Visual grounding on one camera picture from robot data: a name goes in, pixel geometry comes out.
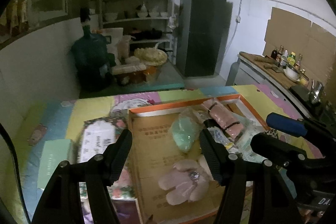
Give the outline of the orange-rimmed cardboard box tray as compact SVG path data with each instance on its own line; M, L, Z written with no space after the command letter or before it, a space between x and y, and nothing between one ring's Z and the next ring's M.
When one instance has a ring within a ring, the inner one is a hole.
M214 181L199 143L206 99L128 111L129 154L141 223L212 223L224 188Z

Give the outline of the condiment bottles group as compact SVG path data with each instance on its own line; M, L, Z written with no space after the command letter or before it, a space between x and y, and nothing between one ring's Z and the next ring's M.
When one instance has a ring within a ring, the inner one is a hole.
M270 57L276 60L279 67L284 69L293 67L301 74L305 74L305 69L301 66L303 60L303 55L301 53L297 55L295 52L288 52L283 46L280 46L279 48L274 48Z

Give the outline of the kitchen counter with wooden top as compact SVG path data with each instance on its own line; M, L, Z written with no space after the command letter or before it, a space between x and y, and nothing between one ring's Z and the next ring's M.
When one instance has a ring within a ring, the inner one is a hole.
M309 102L309 90L299 82L290 80L284 72L275 72L271 63L261 61L262 56L239 52L234 85L265 85L282 100L289 102L301 116L318 118L320 103Z

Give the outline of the yellow white snack pouch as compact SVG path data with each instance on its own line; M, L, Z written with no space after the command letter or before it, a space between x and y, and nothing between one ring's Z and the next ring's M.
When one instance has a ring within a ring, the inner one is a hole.
M233 147L234 144L224 135L221 129L219 129L218 127L208 127L207 129L210 132L214 141L224 145L226 149L230 149L231 147Z

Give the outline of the steel kettle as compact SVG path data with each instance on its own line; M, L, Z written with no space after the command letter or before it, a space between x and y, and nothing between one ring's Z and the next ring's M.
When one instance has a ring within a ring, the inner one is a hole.
M321 102L323 96L324 84L321 81L311 80L311 89L309 92L309 101L311 104Z

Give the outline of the colourful cartoon play mat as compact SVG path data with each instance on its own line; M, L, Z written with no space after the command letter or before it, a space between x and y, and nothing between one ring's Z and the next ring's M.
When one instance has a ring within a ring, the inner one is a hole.
M236 85L207 87L195 90L168 90L98 97L76 101L55 101L30 108L13 143L19 159L23 195L29 215L33 215L41 196L37 187L40 158L45 141L72 139L77 142L87 120L107 116L111 109L127 101L127 108L144 104L189 101L206 97L241 94L262 118L271 113L301 118L301 114L288 98L267 85Z

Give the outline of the dark grey refrigerator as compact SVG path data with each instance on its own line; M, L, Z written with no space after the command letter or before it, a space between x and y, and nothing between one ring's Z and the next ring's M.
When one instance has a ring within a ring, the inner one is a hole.
M228 38L232 4L181 0L176 66L185 77L212 76Z

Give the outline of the straw woven hat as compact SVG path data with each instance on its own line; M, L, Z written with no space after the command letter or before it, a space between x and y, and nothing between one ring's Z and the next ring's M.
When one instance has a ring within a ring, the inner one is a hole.
M161 66L168 59L167 54L158 48L137 48L134 51L134 56L146 66L152 67Z

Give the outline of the cardboard sheets on wall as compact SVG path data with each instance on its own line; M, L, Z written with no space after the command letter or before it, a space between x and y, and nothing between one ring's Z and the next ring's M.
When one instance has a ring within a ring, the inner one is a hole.
M308 77L335 85L335 36L299 15L274 7L265 32L264 55L284 47L303 55L302 66Z

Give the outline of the mint green carton box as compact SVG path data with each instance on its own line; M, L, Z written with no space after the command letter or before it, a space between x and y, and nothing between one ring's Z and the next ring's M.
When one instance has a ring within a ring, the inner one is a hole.
M44 190L61 161L74 163L74 146L71 139L48 140L40 160L37 188Z

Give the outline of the pink towel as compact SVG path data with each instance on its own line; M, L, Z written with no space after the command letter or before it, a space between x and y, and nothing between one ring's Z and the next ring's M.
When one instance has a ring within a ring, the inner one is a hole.
M202 103L202 107L232 139L235 139L244 129L244 126L233 116L232 112L216 98L206 100Z

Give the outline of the white bowl on counter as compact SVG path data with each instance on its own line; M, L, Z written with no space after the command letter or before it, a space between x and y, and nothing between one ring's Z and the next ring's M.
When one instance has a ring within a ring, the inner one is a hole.
M299 74L290 67L284 69L284 75L293 82L298 82L300 79Z

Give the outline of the green-white tissue pack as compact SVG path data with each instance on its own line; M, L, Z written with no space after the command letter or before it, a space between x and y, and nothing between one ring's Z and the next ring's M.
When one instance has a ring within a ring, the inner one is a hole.
M228 139L234 143L239 155L241 155L244 160L257 163L263 162L266 158L252 150L251 141L255 135L264 132L265 128L244 117L238 118L238 120L240 124L242 124L243 129L235 138L226 133Z

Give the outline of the amber bottles on ledge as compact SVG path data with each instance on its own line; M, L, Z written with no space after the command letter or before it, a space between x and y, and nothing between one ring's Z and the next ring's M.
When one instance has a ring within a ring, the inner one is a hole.
M1 38L18 36L28 29L27 0L11 0L1 15Z

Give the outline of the metal kitchen shelf rack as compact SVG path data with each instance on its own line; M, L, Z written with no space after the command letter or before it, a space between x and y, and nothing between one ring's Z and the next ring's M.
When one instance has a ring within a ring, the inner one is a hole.
M104 28L122 28L130 51L158 47L175 61L175 0L100 0Z

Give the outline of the leopard print cloth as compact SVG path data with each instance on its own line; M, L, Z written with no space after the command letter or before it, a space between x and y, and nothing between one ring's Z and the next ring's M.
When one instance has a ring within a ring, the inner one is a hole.
M267 135L279 139L279 135L276 129L271 128L269 131L266 132Z

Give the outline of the dark green water jug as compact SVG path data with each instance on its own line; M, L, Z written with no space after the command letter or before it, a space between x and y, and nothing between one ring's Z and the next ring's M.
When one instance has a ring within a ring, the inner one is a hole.
M91 32L90 20L88 7L81 7L83 36L71 47L80 94L100 92L107 88L112 83L109 70L116 65L114 54L108 53L106 37Z

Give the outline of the beige plush bear toy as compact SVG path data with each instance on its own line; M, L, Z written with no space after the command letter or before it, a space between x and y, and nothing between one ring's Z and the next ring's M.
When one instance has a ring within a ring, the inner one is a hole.
M158 186L167 191L167 203L175 206L201 200L213 180L206 159L202 155L197 160L183 159L176 162L167 174L159 178Z

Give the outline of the mint green sponge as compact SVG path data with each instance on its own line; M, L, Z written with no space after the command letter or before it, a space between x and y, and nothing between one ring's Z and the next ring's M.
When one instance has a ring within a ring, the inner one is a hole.
M185 108L172 123L169 132L183 153L188 153L203 129L200 114L191 107Z

